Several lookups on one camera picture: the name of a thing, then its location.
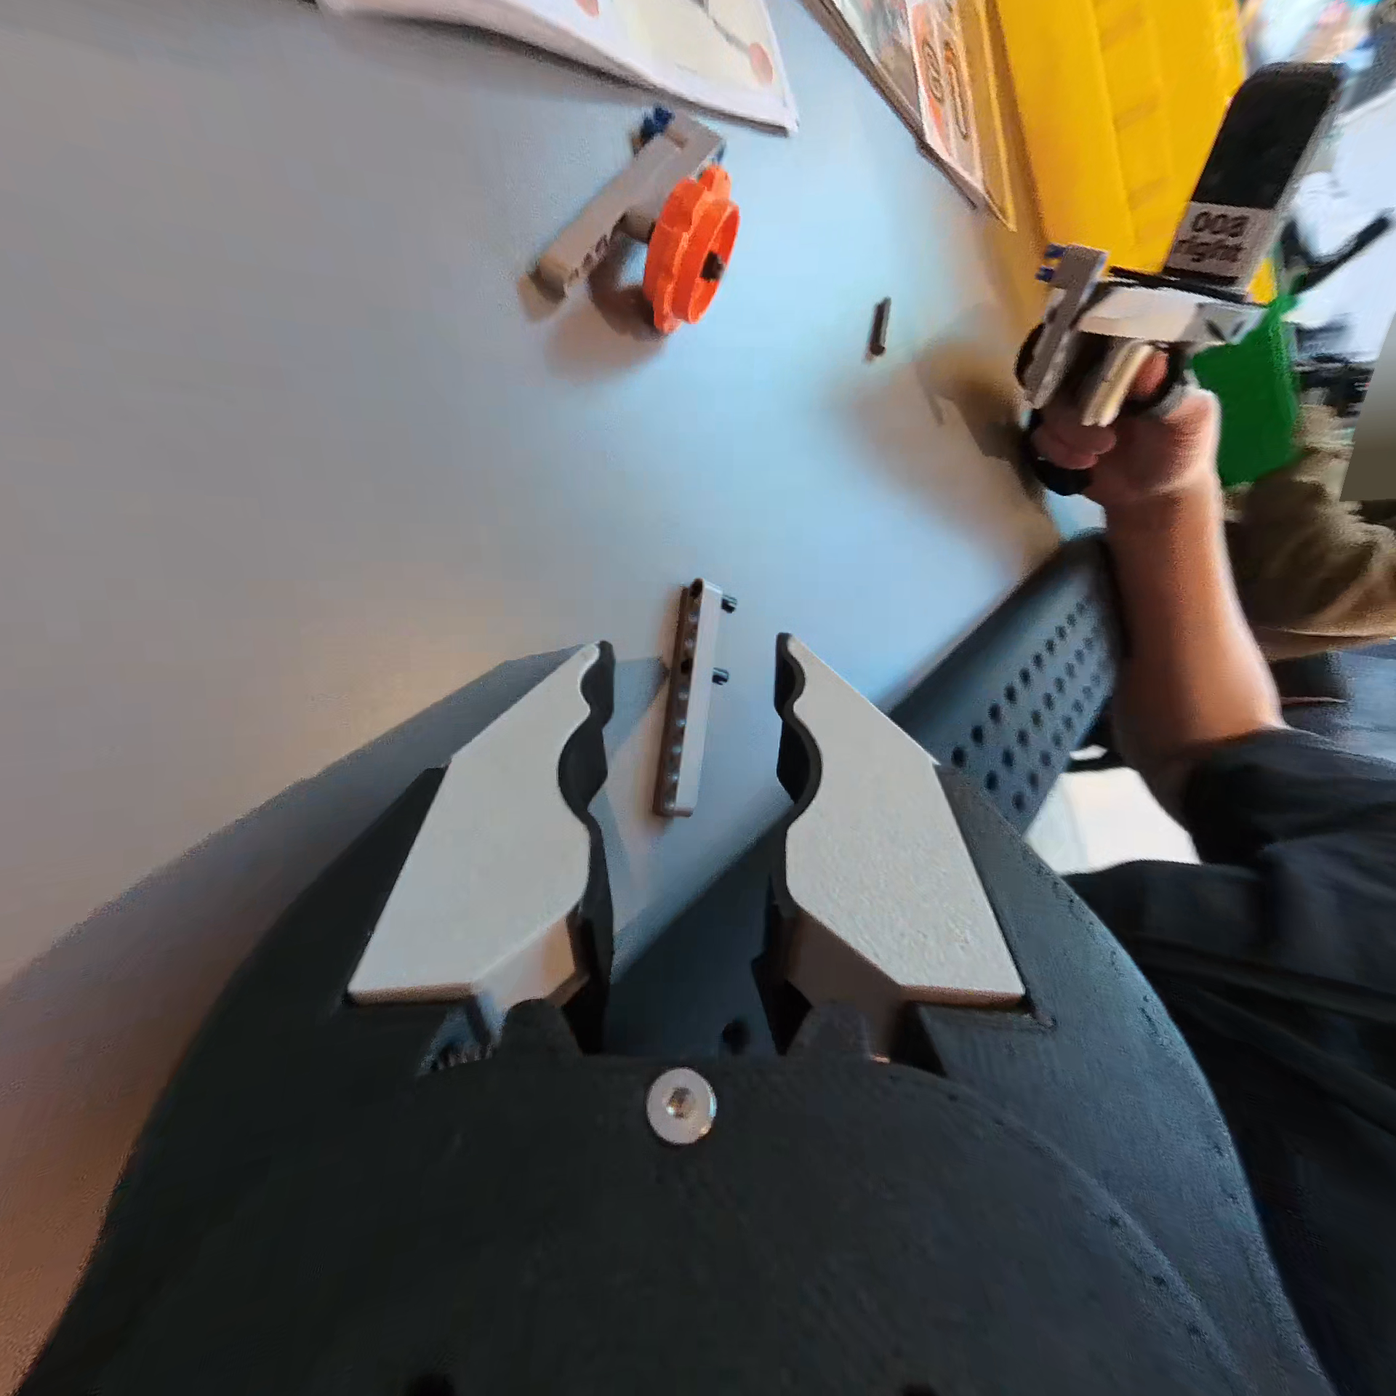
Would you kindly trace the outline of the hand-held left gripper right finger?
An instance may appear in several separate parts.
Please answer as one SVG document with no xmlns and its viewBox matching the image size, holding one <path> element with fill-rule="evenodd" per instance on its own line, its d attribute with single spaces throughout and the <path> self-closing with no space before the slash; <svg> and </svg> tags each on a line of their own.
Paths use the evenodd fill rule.
<svg viewBox="0 0 1396 1396">
<path fill-rule="evenodd" d="M 911 1007 L 1017 1011 L 1027 990 L 939 767 L 792 634 L 778 634 L 776 778 L 792 803 L 773 867 L 773 1034 L 817 1007 L 888 1050 Z"/>
</svg>

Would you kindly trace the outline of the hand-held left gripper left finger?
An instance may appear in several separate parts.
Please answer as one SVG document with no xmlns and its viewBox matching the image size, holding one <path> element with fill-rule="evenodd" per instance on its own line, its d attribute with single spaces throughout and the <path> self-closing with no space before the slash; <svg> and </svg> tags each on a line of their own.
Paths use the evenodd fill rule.
<svg viewBox="0 0 1396 1396">
<path fill-rule="evenodd" d="M 611 905 L 588 808 L 611 703 L 615 651 L 591 641 L 451 754 L 351 1001 L 508 1011 L 607 990 Z"/>
</svg>

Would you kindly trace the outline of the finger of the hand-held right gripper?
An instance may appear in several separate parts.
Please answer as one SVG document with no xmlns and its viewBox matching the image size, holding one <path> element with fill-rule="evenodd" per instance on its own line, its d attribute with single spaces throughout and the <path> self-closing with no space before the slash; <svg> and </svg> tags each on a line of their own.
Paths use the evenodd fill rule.
<svg viewBox="0 0 1396 1396">
<path fill-rule="evenodd" d="M 1080 335 L 1182 344 L 1193 352 L 1237 344 L 1265 319 L 1252 300 L 1182 282 L 1102 281 L 1072 321 Z"/>
</svg>

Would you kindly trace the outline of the grey angled beam blue pins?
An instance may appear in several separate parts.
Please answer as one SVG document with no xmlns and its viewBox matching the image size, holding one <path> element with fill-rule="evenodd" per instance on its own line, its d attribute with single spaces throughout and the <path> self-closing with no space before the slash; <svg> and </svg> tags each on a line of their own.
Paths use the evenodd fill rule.
<svg viewBox="0 0 1396 1396">
<path fill-rule="evenodd" d="M 1083 244 L 1047 244 L 1036 266 L 1036 282 L 1048 290 L 1039 322 L 1020 342 L 1015 383 L 1027 408 L 1044 408 L 1055 395 L 1077 335 L 1077 321 L 1090 308 L 1108 268 L 1108 251 Z"/>
</svg>

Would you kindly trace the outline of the grey beam black pins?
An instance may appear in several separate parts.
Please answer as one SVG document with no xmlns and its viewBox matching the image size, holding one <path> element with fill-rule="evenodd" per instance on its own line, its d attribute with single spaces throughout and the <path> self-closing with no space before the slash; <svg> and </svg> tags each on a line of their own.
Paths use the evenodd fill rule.
<svg viewBox="0 0 1396 1396">
<path fill-rule="evenodd" d="M 719 665 L 719 638 L 736 608 L 737 600 L 704 577 L 691 579 L 676 593 L 652 787 L 652 814 L 660 820 L 689 820 L 696 811 L 711 695 L 728 683 L 728 670 Z"/>
</svg>

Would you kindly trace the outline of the person's right forearm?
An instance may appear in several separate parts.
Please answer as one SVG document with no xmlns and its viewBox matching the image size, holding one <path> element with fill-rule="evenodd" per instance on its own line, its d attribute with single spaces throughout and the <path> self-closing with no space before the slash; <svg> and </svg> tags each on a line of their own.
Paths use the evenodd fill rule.
<svg viewBox="0 0 1396 1396">
<path fill-rule="evenodd" d="M 1131 490 L 1099 471 L 1095 501 L 1125 631 L 1115 740 L 1157 804 L 1184 821 L 1201 760 L 1284 728 L 1280 694 L 1237 598 L 1214 482 Z"/>
</svg>

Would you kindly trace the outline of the person's right hand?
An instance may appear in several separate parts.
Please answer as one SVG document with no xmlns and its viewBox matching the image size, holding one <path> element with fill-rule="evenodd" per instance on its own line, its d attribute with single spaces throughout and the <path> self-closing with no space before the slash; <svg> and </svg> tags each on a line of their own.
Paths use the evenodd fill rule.
<svg viewBox="0 0 1396 1396">
<path fill-rule="evenodd" d="M 1108 525 L 1141 520 L 1180 503 L 1217 499 L 1217 398 L 1184 379 L 1160 406 L 1121 414 L 1114 425 L 1085 425 L 1055 398 L 1027 429 L 1033 450 L 1055 471 L 1087 475 L 1087 499 Z"/>
</svg>

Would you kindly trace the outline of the green plastic bin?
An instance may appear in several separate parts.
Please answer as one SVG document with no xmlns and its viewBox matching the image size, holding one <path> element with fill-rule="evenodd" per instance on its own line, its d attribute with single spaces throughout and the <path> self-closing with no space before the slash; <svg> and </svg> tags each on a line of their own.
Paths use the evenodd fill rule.
<svg viewBox="0 0 1396 1396">
<path fill-rule="evenodd" d="M 1217 348 L 1212 395 L 1219 404 L 1217 475 L 1223 487 L 1249 487 L 1296 456 L 1301 386 L 1296 296 L 1282 291 L 1237 344 Z"/>
</svg>

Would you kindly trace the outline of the yellow storage bin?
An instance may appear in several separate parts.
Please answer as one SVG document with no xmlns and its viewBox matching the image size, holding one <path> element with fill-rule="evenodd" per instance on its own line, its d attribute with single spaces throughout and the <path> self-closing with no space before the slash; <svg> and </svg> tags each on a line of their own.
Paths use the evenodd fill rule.
<svg viewBox="0 0 1396 1396">
<path fill-rule="evenodd" d="M 1246 75 L 1237 2 L 995 2 L 1048 243 L 1156 273 Z"/>
</svg>

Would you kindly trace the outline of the black perforated panel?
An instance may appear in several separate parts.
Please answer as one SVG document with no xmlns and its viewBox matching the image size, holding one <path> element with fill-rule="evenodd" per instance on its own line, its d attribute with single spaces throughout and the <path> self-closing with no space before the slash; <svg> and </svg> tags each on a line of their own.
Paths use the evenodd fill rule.
<svg viewBox="0 0 1396 1396">
<path fill-rule="evenodd" d="M 1055 549 L 893 710 L 930 758 L 1025 834 L 1108 704 L 1122 660 L 1102 531 Z"/>
</svg>

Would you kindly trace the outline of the colourful printed booklet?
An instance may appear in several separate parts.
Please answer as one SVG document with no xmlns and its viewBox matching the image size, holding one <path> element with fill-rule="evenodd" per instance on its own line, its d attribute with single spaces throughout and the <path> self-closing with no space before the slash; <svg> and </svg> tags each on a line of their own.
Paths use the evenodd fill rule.
<svg viewBox="0 0 1396 1396">
<path fill-rule="evenodd" d="M 969 206 L 1015 231 L 992 2 L 810 2 Z"/>
</svg>

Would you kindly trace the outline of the orange wheel beam assembly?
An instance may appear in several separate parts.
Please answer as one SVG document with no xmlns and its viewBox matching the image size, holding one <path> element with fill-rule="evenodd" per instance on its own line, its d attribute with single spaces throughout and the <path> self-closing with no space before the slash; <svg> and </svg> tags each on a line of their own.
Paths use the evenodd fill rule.
<svg viewBox="0 0 1396 1396">
<path fill-rule="evenodd" d="M 564 300 L 622 238 L 645 246 L 640 296 L 652 328 L 671 335 L 697 322 L 740 231 L 724 149 L 724 137 L 703 120 L 652 107 L 639 123 L 628 164 L 541 250 L 531 277 Z"/>
</svg>

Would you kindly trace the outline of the open instruction booklet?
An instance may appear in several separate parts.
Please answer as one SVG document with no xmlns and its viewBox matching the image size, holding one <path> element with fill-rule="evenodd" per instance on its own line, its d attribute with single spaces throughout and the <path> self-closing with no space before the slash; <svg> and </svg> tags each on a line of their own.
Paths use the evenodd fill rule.
<svg viewBox="0 0 1396 1396">
<path fill-rule="evenodd" d="M 671 94 L 709 113 L 794 132 L 798 104 L 765 2 L 318 2 L 329 15 L 478 28 Z"/>
</svg>

